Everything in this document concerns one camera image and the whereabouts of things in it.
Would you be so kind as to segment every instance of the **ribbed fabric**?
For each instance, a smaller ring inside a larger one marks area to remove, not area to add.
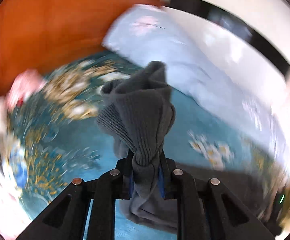
[[[133,151],[135,189],[144,199],[156,186],[164,137],[175,120],[171,90],[160,61],[149,63],[128,80],[107,82],[101,90],[106,107],[97,124],[114,137],[117,157],[126,156],[128,148]]]

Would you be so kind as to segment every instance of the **pink object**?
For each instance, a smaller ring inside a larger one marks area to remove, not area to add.
[[[46,81],[37,70],[28,69],[19,74],[6,96],[6,105],[11,112],[15,106],[20,107],[31,95],[39,92],[46,85]]]
[[[153,16],[142,16],[132,24],[132,30],[137,36],[142,36],[156,27],[158,21]]]

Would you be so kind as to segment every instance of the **silver bolt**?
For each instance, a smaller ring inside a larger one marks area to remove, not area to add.
[[[211,179],[211,183],[212,183],[213,185],[217,186],[217,185],[220,184],[221,182],[220,182],[220,180],[217,179],[217,178],[212,178],[212,179]]]
[[[176,176],[180,176],[180,175],[183,174],[183,171],[180,170],[180,169],[175,169],[175,170],[173,170],[173,173],[174,173]]]
[[[110,175],[117,176],[119,175],[120,171],[118,169],[113,169],[110,171]]]
[[[72,183],[73,183],[75,186],[80,185],[82,182],[83,182],[83,180],[82,180],[81,178],[74,178],[74,179],[72,180]]]

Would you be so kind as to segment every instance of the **light blue pillow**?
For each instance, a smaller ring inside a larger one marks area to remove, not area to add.
[[[271,110],[234,84],[165,11],[133,6],[112,24],[103,46],[142,67],[155,60],[166,63],[168,84],[286,163],[285,138]]]

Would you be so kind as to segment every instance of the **triangular cutout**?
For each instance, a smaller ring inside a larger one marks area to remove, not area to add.
[[[63,224],[71,199],[71,195],[65,196],[64,199],[43,219],[43,223],[54,228],[59,228]]]
[[[245,224],[249,221],[246,214],[239,209],[239,207],[228,197],[228,195],[222,194],[222,200],[229,218],[229,222],[233,227]]]

